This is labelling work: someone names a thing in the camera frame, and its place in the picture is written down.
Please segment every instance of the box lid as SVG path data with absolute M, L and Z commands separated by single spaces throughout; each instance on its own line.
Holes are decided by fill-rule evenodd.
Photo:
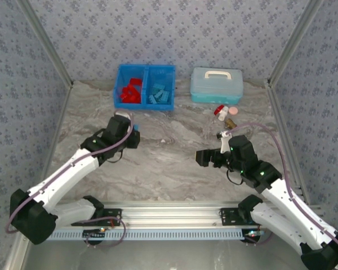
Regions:
M 242 96 L 243 75 L 238 69 L 194 68 L 191 93 Z

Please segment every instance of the marble surface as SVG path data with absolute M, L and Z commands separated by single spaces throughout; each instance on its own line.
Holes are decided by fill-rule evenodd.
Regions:
M 194 103 L 190 99 L 190 81 L 176 82 L 175 109 L 172 112 L 134 111 L 141 142 L 138 149 L 124 151 L 115 164 L 105 163 L 82 179 L 63 199 L 92 195 L 102 201 L 128 200 L 219 200 L 241 201 L 255 190 L 245 184 L 235 186 L 226 170 L 200 167 L 194 160 L 197 150 L 219 148 L 216 132 L 223 122 L 214 118 L 217 105 Z M 75 82 L 69 97 L 60 137 L 50 173 L 70 158 L 80 143 L 98 129 L 106 127 L 113 115 L 113 82 Z M 266 89 L 244 83 L 244 96 L 232 116 L 237 124 L 259 122 L 279 139 Z M 273 140 L 260 128 L 243 128 L 260 159 L 283 171 Z M 239 182 L 239 175 L 232 173 Z

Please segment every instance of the white cable tray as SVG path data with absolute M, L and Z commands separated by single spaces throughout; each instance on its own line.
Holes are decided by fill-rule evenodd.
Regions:
M 47 239 L 54 240 L 85 240 L 82 237 L 83 229 L 57 229 Z M 89 240 L 119 240 L 123 229 L 112 229 L 105 232 L 102 238 Z M 241 229 L 129 229 L 125 241 L 145 240 L 243 240 Z

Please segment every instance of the blue storage bin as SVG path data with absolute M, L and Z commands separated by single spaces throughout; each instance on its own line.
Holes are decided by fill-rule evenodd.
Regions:
M 141 88 L 141 103 L 122 103 L 120 95 L 123 87 L 126 87 L 131 78 L 139 78 L 143 81 Z M 152 104 L 149 96 L 153 95 L 154 84 L 165 86 L 168 91 L 167 102 Z M 129 110 L 162 110 L 174 109 L 175 67 L 168 65 L 120 65 L 117 80 L 114 86 L 114 106 Z
M 243 96 L 243 76 L 237 69 L 196 67 L 190 93 L 194 102 L 235 105 Z

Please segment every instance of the patterned wall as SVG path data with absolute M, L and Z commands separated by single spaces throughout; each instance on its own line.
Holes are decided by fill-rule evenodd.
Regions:
M 324 2 L 275 88 L 310 197 L 338 228 L 338 0 Z
M 14 239 L 10 195 L 38 182 L 65 95 L 15 0 L 0 0 L 0 270 Z
M 72 79 L 119 64 L 241 69 L 267 78 L 308 0 L 30 0 Z

